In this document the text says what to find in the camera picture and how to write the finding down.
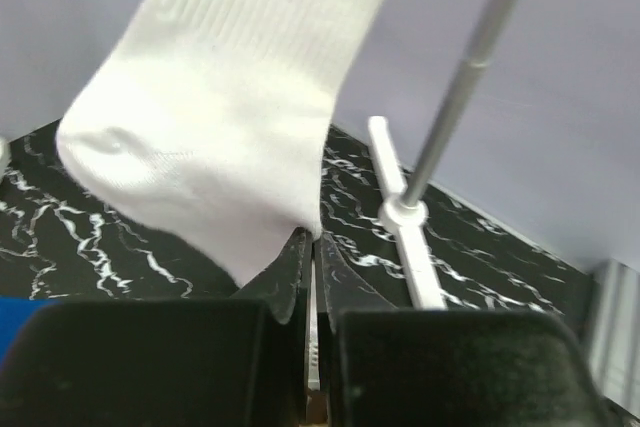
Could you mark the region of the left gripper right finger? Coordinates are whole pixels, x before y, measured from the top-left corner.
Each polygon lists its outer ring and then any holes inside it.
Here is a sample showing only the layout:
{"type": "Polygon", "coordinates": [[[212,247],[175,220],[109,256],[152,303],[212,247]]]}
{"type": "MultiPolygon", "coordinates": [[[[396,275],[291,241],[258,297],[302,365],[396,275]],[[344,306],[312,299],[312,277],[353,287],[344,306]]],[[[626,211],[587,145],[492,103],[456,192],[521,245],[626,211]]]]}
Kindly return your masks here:
{"type": "Polygon", "coordinates": [[[316,247],[333,426],[609,426],[572,332],[524,311],[398,309],[316,247]]]}

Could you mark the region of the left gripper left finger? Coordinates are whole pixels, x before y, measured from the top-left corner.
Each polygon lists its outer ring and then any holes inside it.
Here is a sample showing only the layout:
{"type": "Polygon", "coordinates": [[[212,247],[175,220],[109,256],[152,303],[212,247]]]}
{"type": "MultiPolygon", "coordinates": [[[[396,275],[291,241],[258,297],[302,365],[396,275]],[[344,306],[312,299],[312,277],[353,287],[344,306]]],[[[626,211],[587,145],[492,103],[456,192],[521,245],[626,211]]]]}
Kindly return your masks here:
{"type": "Polygon", "coordinates": [[[227,298],[56,301],[1,361],[5,426],[296,426],[311,237],[227,298]]]}

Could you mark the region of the white black striped sock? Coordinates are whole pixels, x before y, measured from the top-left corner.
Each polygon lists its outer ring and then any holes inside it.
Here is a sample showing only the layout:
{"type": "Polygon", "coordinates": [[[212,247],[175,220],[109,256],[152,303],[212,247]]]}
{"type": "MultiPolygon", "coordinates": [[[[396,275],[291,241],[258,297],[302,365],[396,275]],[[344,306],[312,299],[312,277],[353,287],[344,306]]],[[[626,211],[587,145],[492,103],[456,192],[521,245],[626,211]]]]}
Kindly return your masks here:
{"type": "Polygon", "coordinates": [[[67,172],[238,285],[322,231],[323,149],[383,0],[143,0],[63,116],[67,172]]]}

